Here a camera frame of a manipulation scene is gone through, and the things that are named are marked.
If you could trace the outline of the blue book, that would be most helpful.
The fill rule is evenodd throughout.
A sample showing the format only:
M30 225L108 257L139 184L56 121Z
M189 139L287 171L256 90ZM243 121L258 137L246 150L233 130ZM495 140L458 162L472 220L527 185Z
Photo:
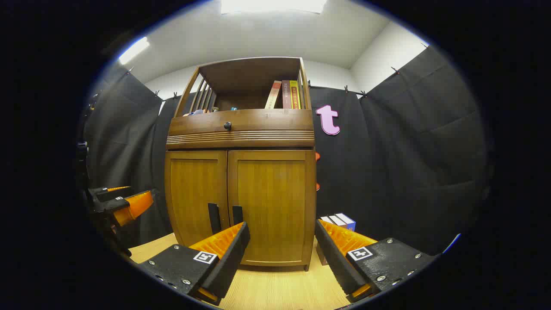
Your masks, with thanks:
M346 214L338 213L338 214L335 214L335 216L337 216L341 221L343 221L346 224L347 230L350 230L350 231L356 230L356 221L352 220Z

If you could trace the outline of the wooden double-door shoe cabinet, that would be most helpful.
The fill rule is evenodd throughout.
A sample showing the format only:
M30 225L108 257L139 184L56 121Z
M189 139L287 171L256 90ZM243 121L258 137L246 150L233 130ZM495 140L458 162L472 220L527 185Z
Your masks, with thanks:
M303 59L297 57L258 57L231 59L199 65L190 78L173 118L203 109L205 114L238 110L264 108L274 81L296 80L300 91L301 109L312 110L310 92ZM282 109L282 89L275 109ZM167 151L228 151L231 150L313 150L302 148L245 148L245 149L179 149Z

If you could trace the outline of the beige book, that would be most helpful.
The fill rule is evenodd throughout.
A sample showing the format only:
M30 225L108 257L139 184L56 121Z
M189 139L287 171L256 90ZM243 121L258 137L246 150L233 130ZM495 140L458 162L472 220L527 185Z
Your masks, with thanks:
M267 102L264 106L265 109L275 108L277 98L278 98L278 94L281 90L281 86L282 86L282 81L274 81L273 82L272 88L270 89L270 92L269 92L269 95L268 95Z

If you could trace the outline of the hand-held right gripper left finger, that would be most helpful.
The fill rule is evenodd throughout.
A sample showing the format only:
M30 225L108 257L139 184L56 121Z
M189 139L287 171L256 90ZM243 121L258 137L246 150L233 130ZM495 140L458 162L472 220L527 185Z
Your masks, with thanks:
M248 224L240 222L189 247L171 245L136 266L178 294L218 305L249 241Z

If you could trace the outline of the wooden cabinet door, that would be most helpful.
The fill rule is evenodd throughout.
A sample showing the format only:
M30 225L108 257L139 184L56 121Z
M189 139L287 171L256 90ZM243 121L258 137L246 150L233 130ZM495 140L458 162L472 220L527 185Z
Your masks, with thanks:
M231 150L228 207L243 209L250 241L241 263L310 268L316 217L313 150Z
M213 235L208 203L218 205L222 229L229 228L227 151L167 151L165 155L165 197L178 243L191 246Z

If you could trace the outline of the black backdrop cloth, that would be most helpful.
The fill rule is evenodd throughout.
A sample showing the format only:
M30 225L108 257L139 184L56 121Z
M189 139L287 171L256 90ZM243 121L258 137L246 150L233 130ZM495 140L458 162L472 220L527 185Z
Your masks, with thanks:
M164 193L167 134L179 101L163 102L120 65L84 126L90 188L156 189L121 227L128 248L174 233ZM366 96L309 87L316 217L343 213L356 233L394 237L429 255L470 227L488 190L486 126L456 70L428 47Z

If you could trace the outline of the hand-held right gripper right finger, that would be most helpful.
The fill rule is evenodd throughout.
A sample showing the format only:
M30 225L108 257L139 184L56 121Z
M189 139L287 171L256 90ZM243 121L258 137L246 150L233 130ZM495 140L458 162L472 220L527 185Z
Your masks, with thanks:
M429 267L429 255L394 237L375 241L318 219L315 238L350 302L383 294Z

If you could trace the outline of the long ceiling light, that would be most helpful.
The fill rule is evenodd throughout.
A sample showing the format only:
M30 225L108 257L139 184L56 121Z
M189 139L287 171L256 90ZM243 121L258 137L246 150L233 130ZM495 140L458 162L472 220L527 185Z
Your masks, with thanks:
M137 55L139 55L141 52L146 50L150 46L149 40L147 37L142 37L135 43L133 43L120 57L118 57L118 61L120 64L125 65L129 63L132 59L134 59Z

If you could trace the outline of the wooden drawer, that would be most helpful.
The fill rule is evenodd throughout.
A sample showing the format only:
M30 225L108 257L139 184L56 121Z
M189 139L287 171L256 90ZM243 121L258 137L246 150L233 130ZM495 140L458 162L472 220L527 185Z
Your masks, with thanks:
M232 130L223 128L232 123ZM173 118L166 149L314 147L313 116L307 109L253 108Z

